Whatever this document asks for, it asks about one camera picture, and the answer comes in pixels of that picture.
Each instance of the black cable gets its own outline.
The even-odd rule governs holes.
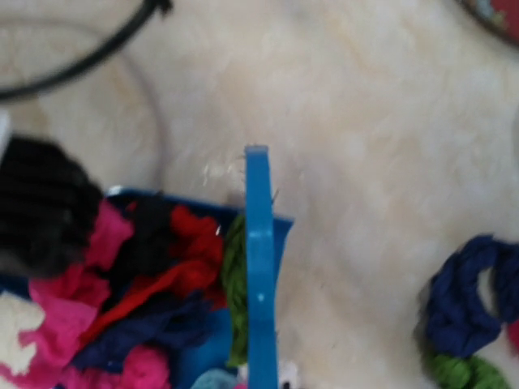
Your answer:
[[[98,49],[68,66],[36,77],[27,84],[0,88],[0,103],[35,97],[37,93],[48,92],[91,71],[119,51],[151,19],[156,10],[165,14],[172,8],[173,4],[170,0],[143,0],[142,5],[130,20]]]

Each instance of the dark blue yarn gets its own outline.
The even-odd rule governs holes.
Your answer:
[[[494,270],[495,300],[501,319],[513,323],[519,319],[519,245],[500,246]]]
[[[495,267],[500,318],[487,313],[478,295],[478,276]],[[427,338],[436,352],[467,358],[500,334],[501,321],[519,318],[519,246],[478,236],[451,255],[431,281]]]

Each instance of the black fabric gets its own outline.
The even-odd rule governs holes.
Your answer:
[[[103,310],[118,302],[136,276],[158,276],[171,267],[169,247],[175,239],[169,222],[172,210],[171,202],[161,195],[139,198],[127,207],[126,217],[133,222],[135,232],[122,245],[107,275],[113,294]]]
[[[14,136],[0,164],[0,272],[56,276],[82,260],[102,198],[57,144]]]

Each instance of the green yarn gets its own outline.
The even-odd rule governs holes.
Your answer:
[[[247,310],[247,252],[245,216],[234,219],[225,235],[224,263],[221,283],[227,296],[227,305],[233,324],[233,345],[228,367],[247,363],[249,342],[249,314]]]
[[[480,357],[435,354],[427,358],[427,365],[443,389],[510,389],[504,376]]]
[[[472,377],[471,368],[465,360],[436,354],[427,362],[432,376],[444,389],[464,389]]]

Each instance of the pink fabric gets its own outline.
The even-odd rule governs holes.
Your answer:
[[[64,372],[60,383],[66,389],[170,389],[167,356],[146,346],[137,346],[124,361],[122,375],[74,367]]]
[[[109,270],[121,244],[132,235],[132,224],[103,201],[84,263],[70,266],[56,279],[29,282],[31,298],[41,306],[45,319],[37,330],[19,334],[23,346],[36,343],[28,373],[14,376],[7,366],[0,365],[0,375],[25,389],[56,385],[62,369],[79,349],[79,335],[90,327],[109,296],[109,282],[101,279],[97,270]]]

